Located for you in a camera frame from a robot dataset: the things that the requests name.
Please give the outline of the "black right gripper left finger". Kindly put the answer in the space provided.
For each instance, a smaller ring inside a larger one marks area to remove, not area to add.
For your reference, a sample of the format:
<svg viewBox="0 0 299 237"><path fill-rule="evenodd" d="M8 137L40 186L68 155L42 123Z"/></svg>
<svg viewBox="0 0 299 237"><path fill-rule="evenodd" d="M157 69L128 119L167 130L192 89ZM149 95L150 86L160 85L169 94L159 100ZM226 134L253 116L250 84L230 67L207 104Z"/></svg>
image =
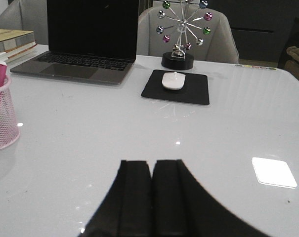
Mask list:
<svg viewBox="0 0 299 237"><path fill-rule="evenodd" d="M145 161L121 161L107 195L81 237L149 237L151 175Z"/></svg>

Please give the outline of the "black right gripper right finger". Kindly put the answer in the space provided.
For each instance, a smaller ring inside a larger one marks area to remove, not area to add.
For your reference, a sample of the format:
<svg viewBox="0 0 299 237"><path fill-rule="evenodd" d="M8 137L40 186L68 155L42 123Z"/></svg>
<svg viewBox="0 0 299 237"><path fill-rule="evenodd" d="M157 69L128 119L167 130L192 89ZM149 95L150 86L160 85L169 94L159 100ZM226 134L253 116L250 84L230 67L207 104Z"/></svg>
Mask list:
<svg viewBox="0 0 299 237"><path fill-rule="evenodd" d="M213 198L184 162L159 160L153 177L155 237L264 237Z"/></svg>

